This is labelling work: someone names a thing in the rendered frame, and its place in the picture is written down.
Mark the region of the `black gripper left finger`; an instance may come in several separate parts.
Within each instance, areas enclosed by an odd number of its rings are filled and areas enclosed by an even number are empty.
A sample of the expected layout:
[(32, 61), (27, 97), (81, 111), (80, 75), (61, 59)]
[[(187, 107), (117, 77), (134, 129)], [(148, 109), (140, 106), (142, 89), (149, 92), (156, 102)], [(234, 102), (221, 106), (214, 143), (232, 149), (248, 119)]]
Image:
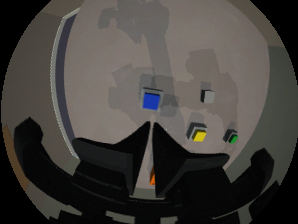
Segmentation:
[(78, 139), (76, 137), (72, 140), (72, 147), (80, 161), (89, 161), (90, 164), (96, 164), (98, 167), (124, 173), (128, 192), (133, 196), (141, 164), (144, 161), (149, 129), (150, 121), (146, 120), (132, 135), (125, 137), (120, 143), (97, 143), (84, 137), (78, 137)]

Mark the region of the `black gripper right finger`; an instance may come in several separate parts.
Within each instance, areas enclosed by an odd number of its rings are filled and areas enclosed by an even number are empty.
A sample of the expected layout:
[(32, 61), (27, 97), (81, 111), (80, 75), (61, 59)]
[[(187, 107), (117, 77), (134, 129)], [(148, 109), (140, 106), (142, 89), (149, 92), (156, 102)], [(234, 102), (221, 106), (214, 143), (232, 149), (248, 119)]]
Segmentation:
[(166, 192), (188, 171), (225, 167), (230, 156), (225, 153), (192, 153), (181, 147), (157, 121), (152, 133), (154, 184), (156, 198), (166, 196)]

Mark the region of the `green button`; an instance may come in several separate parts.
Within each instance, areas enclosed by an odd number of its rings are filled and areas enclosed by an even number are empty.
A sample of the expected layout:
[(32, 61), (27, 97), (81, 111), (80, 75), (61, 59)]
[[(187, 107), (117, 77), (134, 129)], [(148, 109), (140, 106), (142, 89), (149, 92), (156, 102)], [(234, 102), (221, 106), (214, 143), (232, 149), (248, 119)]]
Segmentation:
[(225, 143), (234, 143), (235, 139), (237, 139), (238, 133), (235, 131), (235, 129), (227, 129), (227, 132), (225, 133), (225, 137), (223, 137), (223, 141)]

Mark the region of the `blue button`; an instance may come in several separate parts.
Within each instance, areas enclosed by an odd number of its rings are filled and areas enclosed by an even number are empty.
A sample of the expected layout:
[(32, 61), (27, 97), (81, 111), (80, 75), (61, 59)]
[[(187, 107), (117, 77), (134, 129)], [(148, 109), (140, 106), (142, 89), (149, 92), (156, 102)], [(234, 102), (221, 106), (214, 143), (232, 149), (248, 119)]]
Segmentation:
[(144, 111), (160, 112), (162, 97), (164, 97), (164, 91), (162, 91), (162, 89), (142, 87), (140, 109), (144, 109)]

